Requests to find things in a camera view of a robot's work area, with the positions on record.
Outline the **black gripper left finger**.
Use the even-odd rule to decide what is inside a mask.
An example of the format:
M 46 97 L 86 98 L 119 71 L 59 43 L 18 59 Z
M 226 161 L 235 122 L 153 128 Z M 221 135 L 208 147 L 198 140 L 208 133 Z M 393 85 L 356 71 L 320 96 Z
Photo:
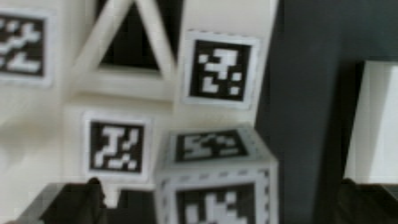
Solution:
M 18 224 L 109 224 L 102 182 L 50 183 L 22 212 Z

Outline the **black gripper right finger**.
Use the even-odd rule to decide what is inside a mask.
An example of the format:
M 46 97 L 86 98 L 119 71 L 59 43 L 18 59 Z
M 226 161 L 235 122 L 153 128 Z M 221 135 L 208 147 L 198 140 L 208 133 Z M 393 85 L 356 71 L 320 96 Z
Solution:
M 398 184 L 341 181 L 333 224 L 398 224 Z

